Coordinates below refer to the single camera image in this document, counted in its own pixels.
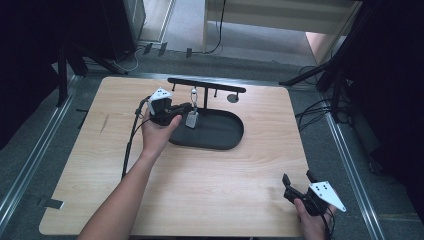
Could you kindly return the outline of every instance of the black stand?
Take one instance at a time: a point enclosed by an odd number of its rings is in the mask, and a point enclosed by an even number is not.
[[[245,93],[245,88],[176,78],[168,78],[168,82],[174,84],[173,91],[176,84],[205,89],[203,108],[197,109],[196,127],[192,129],[185,126],[187,115],[183,115],[182,124],[172,133],[169,142],[180,146],[217,150],[229,150],[240,143],[244,134],[243,121],[234,113],[208,109],[208,92],[209,88],[215,89],[215,97],[218,90],[235,92],[236,95],[230,96],[234,99],[232,102],[237,102],[238,94]]]
[[[357,49],[358,46],[360,47],[360,44],[357,43],[359,36],[362,35],[363,30],[366,27],[366,23],[371,18],[380,2],[381,0],[378,3],[373,4],[369,4],[368,1],[362,2],[362,6],[352,26],[351,32],[346,37],[345,41],[340,46],[340,49],[333,56],[333,58],[298,77],[285,82],[280,82],[279,84],[282,86],[293,86],[312,76],[315,76],[316,74],[323,72],[322,76],[317,82],[316,88],[320,92],[325,92],[334,82],[334,91],[331,101],[331,115],[336,122],[340,122],[337,117],[337,109],[342,84],[346,80],[346,73],[351,67],[349,63],[354,62],[356,53],[359,51],[359,49]]]

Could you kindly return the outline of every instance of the black cable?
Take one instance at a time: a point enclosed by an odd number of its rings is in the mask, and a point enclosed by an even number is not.
[[[224,0],[224,4],[222,5],[221,21],[220,21],[220,24],[219,24],[219,41],[218,41],[218,44],[216,45],[216,47],[215,47],[212,51],[205,52],[204,54],[211,54],[211,53],[215,52],[215,50],[216,50],[216,49],[219,47],[219,45],[221,44],[221,39],[222,39],[222,21],[223,21],[223,19],[224,19],[225,3],[226,3],[226,2],[227,2],[227,1],[226,1],[226,0]]]
[[[323,99],[323,100],[321,100],[321,101],[318,101],[318,102],[316,102],[316,103],[312,104],[311,106],[307,107],[307,108],[305,109],[305,111],[303,111],[303,113],[308,112],[308,110],[309,110],[309,109],[313,108],[314,106],[316,106],[316,105],[318,105],[318,104],[320,104],[320,103],[322,103],[322,102],[328,101],[328,100],[331,100],[331,99],[329,99],[329,98],[327,98],[327,99]],[[299,122],[298,122],[298,126],[299,126],[299,127],[301,126],[302,118],[303,118],[303,115],[302,115],[302,116],[300,116],[300,118],[299,118]]]
[[[149,98],[150,98],[150,96],[147,96],[145,99],[141,100],[141,101],[140,101],[140,104],[139,104],[139,106],[138,106],[138,108],[135,110],[135,119],[134,119],[133,127],[132,127],[132,129],[131,129],[130,140],[128,141],[128,143],[127,143],[127,148],[126,148],[126,150],[125,150],[125,157],[124,157],[124,164],[123,164],[123,167],[122,167],[122,176],[121,176],[121,180],[122,180],[122,179],[125,177],[125,175],[127,174],[128,159],[129,159],[129,157],[130,157],[131,146],[132,146],[132,141],[133,141],[134,135],[135,135],[135,133],[137,132],[137,130],[141,127],[141,125],[143,125],[144,123],[146,123],[147,121],[149,121],[149,120],[150,120],[150,118],[149,118],[149,119],[147,119],[146,121],[142,122],[142,123],[140,124],[140,126],[138,126],[138,127],[136,128],[136,126],[137,126],[137,121],[138,121],[138,118],[140,117],[141,110],[143,109],[144,103],[145,103],[145,102],[147,102],[147,101],[149,100]]]
[[[310,115],[310,114],[316,114],[316,113],[322,113],[322,112],[328,112],[330,109],[328,107],[322,107],[322,108],[316,108],[316,109],[311,109],[309,111],[305,111],[303,113],[300,114],[299,116],[299,121],[298,121],[298,127],[299,130],[302,128],[302,119],[304,116],[306,115]]]
[[[306,115],[309,115],[309,114],[320,113],[320,112],[325,111],[325,110],[330,110],[330,107],[313,108],[313,109],[309,109],[308,111],[304,111],[304,112],[298,113],[298,114],[296,114],[294,116],[296,118],[299,118],[299,117],[303,117],[303,116],[306,116]]]
[[[330,231],[330,239],[333,236],[334,233],[334,228],[336,226],[336,218],[334,217],[334,213],[333,211],[331,211],[331,209],[329,207],[327,207],[328,211],[330,211],[330,213],[326,212],[326,214],[330,215],[330,223],[332,222],[332,227],[331,227],[331,231]]]
[[[216,32],[219,34],[219,35],[221,35],[221,31],[220,31],[220,28],[218,27],[218,21],[215,21],[215,29],[216,29]],[[221,52],[220,53],[218,53],[218,54],[221,54],[222,53],[222,51],[224,51],[224,47],[221,45]]]
[[[318,115],[317,117],[313,118],[312,120],[310,120],[309,122],[305,123],[303,126],[299,127],[299,131],[304,130],[307,126],[311,125],[312,123],[315,123],[317,121],[319,121],[322,117],[325,116],[325,114],[329,113],[330,111],[325,111],[323,113],[321,113],[320,115]]]
[[[319,209],[318,205],[315,203],[315,201],[309,195],[306,195],[306,196],[309,199],[309,201],[311,201],[311,203],[314,205],[314,207],[318,210],[318,212],[320,212],[320,209]],[[322,214],[322,213],[320,213],[319,216],[322,218],[322,221],[324,222],[325,240],[330,240],[331,239],[331,232],[330,232],[330,228],[328,227],[327,219],[325,219],[324,214]]]

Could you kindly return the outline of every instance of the human hand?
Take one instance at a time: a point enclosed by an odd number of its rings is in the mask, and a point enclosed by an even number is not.
[[[303,205],[302,200],[296,198],[294,200],[296,206],[297,215],[300,221],[300,227],[302,229],[303,237],[305,240],[326,240],[326,231],[324,221],[321,216],[311,216]],[[330,225],[331,215],[336,213],[336,208],[333,205],[329,205],[329,214],[324,214],[325,220]]]
[[[148,119],[150,119],[150,111],[146,110],[141,130],[143,132],[143,150],[140,158],[147,158],[151,161],[156,161],[160,156],[163,149],[165,149],[172,132],[180,124],[182,116],[175,116],[168,126],[160,126]]]

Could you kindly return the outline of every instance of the gray floor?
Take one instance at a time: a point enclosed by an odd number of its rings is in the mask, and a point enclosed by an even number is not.
[[[167,49],[202,50],[204,9],[204,1],[175,0],[162,41],[167,42]],[[219,26],[219,22],[208,22],[207,51],[219,42]],[[213,55],[299,66],[316,64],[311,49],[305,47],[308,41],[304,32],[223,23],[221,37]]]
[[[175,9],[178,10],[178,4],[181,2],[185,1],[177,0]],[[167,51],[164,56],[159,57],[157,51],[152,51],[147,55],[139,52],[137,55],[138,67],[131,71],[129,76],[143,77],[150,73],[205,76],[215,79],[236,79],[234,81],[247,84],[277,86],[278,81],[289,80],[297,76],[303,66],[313,65],[312,53],[306,45],[306,36],[302,33],[296,32],[295,36],[285,35],[289,39],[285,43],[295,41],[301,46],[291,46],[290,44],[283,44],[280,47],[274,46],[275,48],[286,49],[285,53],[290,52],[290,54],[282,54],[280,58],[275,58],[273,54],[267,54],[268,50],[262,51],[264,49],[254,48],[253,46],[261,46],[261,44],[255,44],[253,40],[249,48],[252,51],[236,51],[237,48],[242,49],[236,43],[241,43],[247,36],[238,34],[236,25],[234,28],[234,31],[225,32],[223,38],[224,50],[234,45],[234,51],[230,56],[193,55],[191,58],[185,58],[184,53]],[[172,25],[168,26],[168,31],[178,32],[178,30],[172,29]],[[194,43],[186,38],[171,41],[170,36],[165,35],[165,39],[168,40],[169,47],[174,48],[173,46],[175,46],[174,50],[178,50],[176,46],[185,46],[183,49],[194,46]],[[254,55],[258,56],[249,59],[250,57],[245,55],[245,52],[256,52]],[[119,65],[132,68],[136,65],[136,60],[129,58],[120,62]],[[84,118],[84,113],[77,112],[76,109],[89,109],[101,80],[110,75],[98,65],[89,64],[89,68],[88,76],[79,81],[73,102],[1,239],[75,238],[75,236],[41,235],[38,231],[38,225],[45,210],[38,207],[37,204],[42,197],[52,195],[78,136],[78,126]],[[289,92],[295,113],[304,111],[308,106],[321,99],[319,93],[308,83],[302,83],[296,88],[289,89]],[[2,164],[0,169],[1,198],[11,187],[32,147],[41,135],[55,108],[56,99],[57,92],[54,92],[21,127],[10,143],[0,151],[0,162]],[[376,176],[370,173],[366,155],[356,138],[354,130],[349,125],[340,125],[340,128],[386,239],[424,239],[423,225],[414,213],[403,186],[389,176]],[[371,239],[327,119],[323,118],[310,125],[300,135],[309,168],[320,179],[330,181],[348,209],[346,213],[337,213],[334,238]]]
[[[140,40],[146,42],[161,42],[172,13],[172,0],[144,0],[146,19]]]

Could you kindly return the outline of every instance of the small white object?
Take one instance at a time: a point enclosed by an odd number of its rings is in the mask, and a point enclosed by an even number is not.
[[[197,125],[198,117],[199,117],[199,113],[197,111],[189,112],[186,119],[186,126],[189,128],[195,128]]]
[[[193,102],[194,112],[197,112],[197,90],[196,90],[196,88],[191,89],[191,101]]]
[[[172,93],[166,91],[165,89],[161,87],[158,88],[158,90],[156,90],[156,92],[154,92],[152,96],[150,96],[149,101],[147,102],[147,106],[149,106],[149,109],[150,109],[150,114],[153,116],[156,114],[155,110],[152,107],[153,101],[157,101],[164,98],[171,98],[171,97],[172,97]]]
[[[319,182],[309,184],[309,188],[314,191],[314,193],[326,201],[328,204],[335,206],[342,212],[346,212],[346,207],[343,205],[337,193],[331,187],[329,182]]]
[[[170,98],[170,97],[172,97],[172,93],[160,87],[158,88],[158,90],[156,90],[156,92],[152,94],[152,96],[150,96],[149,102],[153,102],[153,101],[164,99],[164,98]]]

